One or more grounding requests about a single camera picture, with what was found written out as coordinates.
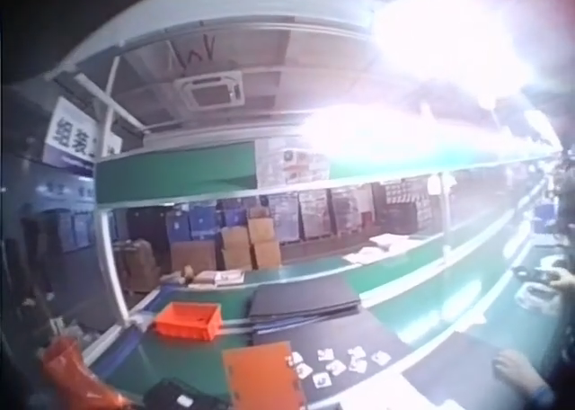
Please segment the white card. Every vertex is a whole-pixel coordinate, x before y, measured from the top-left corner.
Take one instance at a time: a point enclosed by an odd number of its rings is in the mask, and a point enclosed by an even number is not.
[[[297,376],[301,380],[307,378],[312,372],[314,372],[314,370],[312,370],[312,367],[310,367],[309,365],[305,365],[304,363],[300,363],[299,365],[296,366]]]
[[[377,352],[371,356],[371,360],[375,362],[380,367],[383,367],[392,359],[392,357],[386,352]]]
[[[333,361],[333,359],[335,359],[333,349],[322,349],[317,351],[318,361]]]
[[[318,372],[313,376],[315,387],[318,389],[328,388],[332,385],[332,378],[327,372]]]
[[[348,367],[345,366],[345,363],[342,361],[332,361],[328,363],[325,368],[334,376],[338,377],[343,371],[345,371]]]
[[[302,355],[299,354],[298,352],[292,352],[291,360],[294,363],[294,365],[297,365],[298,363],[302,363],[304,361],[304,358],[302,358]]]
[[[351,356],[352,359],[361,359],[366,357],[366,352],[363,350],[363,347],[357,345],[353,349],[348,350],[348,355]]]
[[[180,395],[178,397],[178,399],[176,399],[176,402],[182,406],[182,407],[186,407],[186,408],[190,408],[193,406],[194,404],[194,400],[191,399],[190,397],[187,397],[185,395]]]
[[[349,370],[363,374],[367,370],[367,361],[364,359],[352,359]]]

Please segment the stacked boxes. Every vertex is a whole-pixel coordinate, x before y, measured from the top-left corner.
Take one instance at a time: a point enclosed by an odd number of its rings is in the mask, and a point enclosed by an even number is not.
[[[224,243],[222,255],[226,269],[249,271],[252,268],[252,253],[248,229],[243,226],[224,227],[222,241]]]
[[[251,208],[248,214],[250,242],[258,269],[277,269],[281,266],[279,241],[267,208]]]

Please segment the packaging box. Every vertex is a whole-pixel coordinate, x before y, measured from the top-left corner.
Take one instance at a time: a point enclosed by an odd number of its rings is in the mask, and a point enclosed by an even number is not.
[[[248,218],[269,218],[270,208],[265,206],[254,206],[248,209]]]
[[[248,229],[250,231],[250,241],[252,244],[274,241],[276,239],[272,218],[248,219]]]
[[[226,269],[243,269],[250,271],[252,269],[252,251],[249,245],[237,245],[222,250],[224,255],[224,264]]]
[[[281,266],[278,241],[259,242],[253,245],[258,269],[277,269]]]
[[[216,243],[214,241],[176,242],[170,245],[172,271],[183,271],[191,266],[195,273],[216,269]]]
[[[223,227],[222,240],[224,241],[224,248],[250,245],[248,229],[244,226]]]

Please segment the paper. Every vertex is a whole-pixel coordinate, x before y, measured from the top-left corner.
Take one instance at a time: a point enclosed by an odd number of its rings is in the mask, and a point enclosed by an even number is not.
[[[313,376],[315,387],[318,389],[328,388],[332,385],[332,378],[327,372],[318,372]]]
[[[365,359],[352,359],[349,363],[349,370],[363,374],[367,371],[367,361]]]
[[[304,363],[300,363],[299,365],[296,366],[297,376],[301,380],[307,378],[312,372],[314,372],[312,367],[310,367],[309,365],[306,365]]]
[[[348,367],[345,366],[345,363],[338,361],[337,359],[325,366],[325,369],[328,370],[334,377],[338,377],[347,368]]]
[[[291,359],[295,365],[297,365],[298,363],[302,363],[304,361],[304,358],[302,358],[302,355],[299,354],[298,352],[292,352]]]
[[[383,367],[384,365],[386,365],[390,360],[392,359],[392,357],[387,354],[386,352],[377,352],[376,354],[373,354],[371,356],[371,360],[373,362],[375,362],[377,365],[379,365],[380,367]]]
[[[351,356],[352,359],[361,359],[367,356],[366,351],[363,350],[363,347],[361,347],[360,345],[353,347],[352,349],[349,349],[348,355]]]
[[[317,351],[318,361],[333,361],[334,358],[333,349],[321,349]]]

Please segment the green panel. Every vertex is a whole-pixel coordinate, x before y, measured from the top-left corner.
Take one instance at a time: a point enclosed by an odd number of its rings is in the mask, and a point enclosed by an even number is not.
[[[102,161],[98,203],[147,201],[257,187],[253,143],[162,151]]]
[[[249,335],[221,335],[210,343],[192,343],[169,341],[150,331],[106,381],[143,396],[161,379],[176,377],[208,394],[227,395],[222,351],[248,345]]]

